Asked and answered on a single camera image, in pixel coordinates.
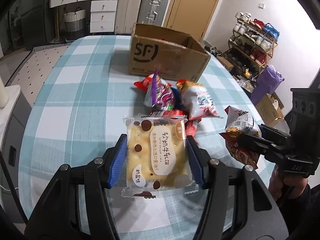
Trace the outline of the person's right hand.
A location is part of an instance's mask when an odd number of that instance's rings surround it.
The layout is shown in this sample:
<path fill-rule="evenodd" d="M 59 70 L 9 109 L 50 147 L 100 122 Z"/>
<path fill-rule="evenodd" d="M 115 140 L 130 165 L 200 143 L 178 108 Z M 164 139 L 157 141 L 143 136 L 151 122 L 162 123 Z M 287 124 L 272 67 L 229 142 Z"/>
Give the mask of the person's right hand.
<path fill-rule="evenodd" d="M 288 186 L 291 188 L 289 198 L 294 199 L 303 194 L 308 182 L 308 178 L 304 178 L 300 175 L 285 175 L 280 173 L 279 167 L 275 165 L 270 178 L 268 190 L 274 200 L 278 200 L 285 192 L 284 187 Z"/>

